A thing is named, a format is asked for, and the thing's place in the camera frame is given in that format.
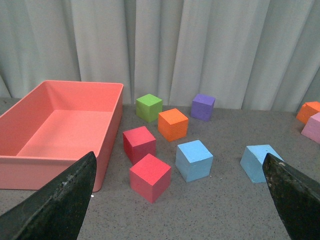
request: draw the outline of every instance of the salmon plastic bin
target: salmon plastic bin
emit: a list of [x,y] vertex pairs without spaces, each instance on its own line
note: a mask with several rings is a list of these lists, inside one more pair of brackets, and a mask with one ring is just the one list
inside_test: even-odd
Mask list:
[[46,80],[0,116],[0,189],[38,190],[93,151],[102,187],[122,116],[121,83]]

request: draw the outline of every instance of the pink cube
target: pink cube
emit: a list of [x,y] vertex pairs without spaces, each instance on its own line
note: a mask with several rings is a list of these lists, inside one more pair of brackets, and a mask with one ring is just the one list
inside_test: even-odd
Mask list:
[[156,138],[145,126],[123,132],[123,147],[132,165],[147,154],[156,155]]
[[320,112],[309,118],[301,134],[320,144]]
[[131,188],[150,203],[160,197],[170,181],[171,167],[151,154],[130,168]]

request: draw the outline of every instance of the curtain fold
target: curtain fold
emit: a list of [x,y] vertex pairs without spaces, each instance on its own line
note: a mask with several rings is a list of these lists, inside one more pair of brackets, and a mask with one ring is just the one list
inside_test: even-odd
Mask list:
[[295,112],[320,100],[319,23],[318,0],[3,0],[0,97],[117,82],[125,104]]

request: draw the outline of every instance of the red cube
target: red cube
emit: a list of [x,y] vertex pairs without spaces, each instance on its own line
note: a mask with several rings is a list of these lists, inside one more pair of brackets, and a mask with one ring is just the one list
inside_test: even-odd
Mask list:
[[156,138],[145,126],[123,132],[123,147],[132,165],[147,154],[156,155]]
[[150,203],[160,197],[169,187],[170,181],[171,166],[151,154],[130,168],[131,188]]

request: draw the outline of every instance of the cube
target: cube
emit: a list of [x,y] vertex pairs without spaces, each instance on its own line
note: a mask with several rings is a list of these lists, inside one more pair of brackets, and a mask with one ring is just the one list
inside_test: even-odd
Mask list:
[[147,94],[136,99],[135,113],[138,117],[150,123],[158,119],[159,113],[162,112],[162,104],[162,99]]
[[123,132],[123,147],[132,165],[147,154],[156,155],[156,138],[145,126]]
[[268,144],[246,146],[244,150],[240,165],[254,184],[266,182],[262,165],[267,153],[270,153],[283,161],[276,151]]
[[320,144],[320,112],[309,118],[301,134]]
[[306,102],[302,105],[300,111],[296,115],[296,119],[300,122],[307,124],[308,119],[320,112],[320,102],[317,101],[310,101]]
[[175,165],[186,182],[204,178],[210,174],[214,156],[200,140],[179,144]]
[[132,166],[129,173],[131,188],[150,203],[160,197],[171,181],[171,167],[151,154]]
[[158,131],[168,142],[183,138],[187,135],[189,119],[178,109],[159,113]]
[[192,101],[191,117],[208,122],[212,115],[215,98],[203,94],[197,94]]

